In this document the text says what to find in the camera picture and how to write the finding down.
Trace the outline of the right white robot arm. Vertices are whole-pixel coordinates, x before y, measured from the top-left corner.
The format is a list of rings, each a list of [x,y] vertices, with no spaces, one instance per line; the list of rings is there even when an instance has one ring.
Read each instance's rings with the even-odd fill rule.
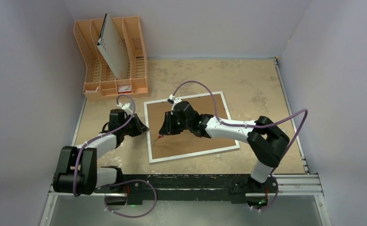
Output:
[[[178,135],[185,130],[197,137],[248,143],[257,157],[248,179],[249,188],[255,192],[266,187],[267,178],[279,166],[290,143],[290,138],[268,117],[243,122],[224,120],[212,114],[199,114],[189,102],[182,101],[165,112],[159,135]]]

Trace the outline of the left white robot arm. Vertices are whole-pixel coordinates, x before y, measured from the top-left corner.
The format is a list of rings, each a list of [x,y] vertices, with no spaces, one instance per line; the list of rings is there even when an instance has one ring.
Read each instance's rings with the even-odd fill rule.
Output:
[[[126,136],[137,137],[147,131],[149,128],[141,122],[137,114],[112,109],[109,121],[104,124],[95,140],[61,149],[53,177],[54,191],[75,196],[90,195],[97,188],[106,186],[114,193],[120,192],[124,188],[121,168],[98,168],[97,160],[119,147]]]

